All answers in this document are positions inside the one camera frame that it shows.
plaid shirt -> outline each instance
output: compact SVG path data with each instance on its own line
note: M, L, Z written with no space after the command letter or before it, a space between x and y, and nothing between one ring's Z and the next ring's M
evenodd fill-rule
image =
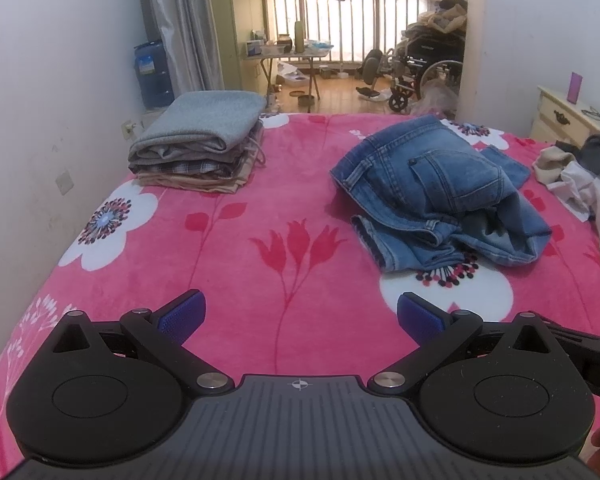
M253 139L257 131L262 127L262 121L254 124L249 132ZM204 158L203 160L177 160L174 162L164 162L162 164L152 164L150 166L129 165L132 173L174 173L180 175L202 176L203 178L231 178L235 170L240 166L242 155L238 156L233 162L218 162Z

blue jeans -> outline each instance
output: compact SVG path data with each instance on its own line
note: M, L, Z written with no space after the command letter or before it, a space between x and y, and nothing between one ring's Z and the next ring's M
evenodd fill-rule
M331 170L368 215L352 224L382 270L458 264L463 245L504 266L537 260L551 229L517 191L529 174L433 116L367 137Z

purple card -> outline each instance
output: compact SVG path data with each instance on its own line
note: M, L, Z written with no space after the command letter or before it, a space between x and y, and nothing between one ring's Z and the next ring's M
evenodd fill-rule
M572 105L578 103L578 96L580 95L580 87L582 86L582 76L571 72L571 83L569 85L569 92L567 94L567 101Z

balcony railing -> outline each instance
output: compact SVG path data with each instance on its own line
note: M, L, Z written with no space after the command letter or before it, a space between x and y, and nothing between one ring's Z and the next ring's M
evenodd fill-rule
M276 37L294 36L302 21L311 40L331 43L329 61L360 62L372 48L386 52L400 32L429 9L429 0L273 0Z

bed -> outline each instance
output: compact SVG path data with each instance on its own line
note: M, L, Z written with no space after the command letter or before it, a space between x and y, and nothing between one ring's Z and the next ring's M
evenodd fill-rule
M485 320L535 310L600 335L596 233L533 177L522 193L554 232L536 263L502 268L467 253L462 276L446 268L381 276L349 225L356 209L328 170L361 139L404 119L264 116L266 167L235 195L122 183L35 295L0 356L0 478L22 458L4 416L8 394L72 309L112 320L199 288L206 321L185 346L236 383L245 373L358 374L366 381L416 347L395 319L406 290ZM476 149L492 144L528 166L544 147L488 128L454 130Z

